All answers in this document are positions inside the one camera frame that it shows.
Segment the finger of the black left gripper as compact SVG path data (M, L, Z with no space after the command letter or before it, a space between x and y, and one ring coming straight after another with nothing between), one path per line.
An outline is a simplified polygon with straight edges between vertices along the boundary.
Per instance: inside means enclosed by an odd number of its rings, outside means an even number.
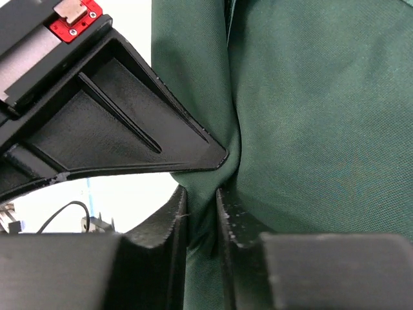
M81 178L211 171L227 156L111 30L31 109L1 124L1 201Z

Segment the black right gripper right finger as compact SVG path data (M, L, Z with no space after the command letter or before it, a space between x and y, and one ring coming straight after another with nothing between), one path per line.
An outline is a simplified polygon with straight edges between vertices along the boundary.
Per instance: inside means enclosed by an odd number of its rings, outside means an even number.
M281 234L216 192L226 309L411 309L412 244L396 234Z

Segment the dark green cloth napkin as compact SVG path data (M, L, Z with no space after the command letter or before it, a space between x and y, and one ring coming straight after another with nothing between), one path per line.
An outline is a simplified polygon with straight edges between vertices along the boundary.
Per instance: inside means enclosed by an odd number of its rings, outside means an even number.
M408 1L154 1L152 67L229 152L188 192L185 309L224 307L215 191L278 233L412 237Z

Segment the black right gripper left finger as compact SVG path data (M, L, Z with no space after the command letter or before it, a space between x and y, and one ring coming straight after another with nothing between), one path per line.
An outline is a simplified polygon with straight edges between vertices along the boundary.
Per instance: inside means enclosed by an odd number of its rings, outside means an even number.
M1 237L2 309L182 309L186 190L124 234Z

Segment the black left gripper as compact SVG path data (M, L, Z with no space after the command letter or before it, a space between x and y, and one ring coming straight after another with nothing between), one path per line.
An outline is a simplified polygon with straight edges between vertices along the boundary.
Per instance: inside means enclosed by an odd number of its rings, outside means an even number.
M22 113L112 27L96 1L1 7L1 109Z

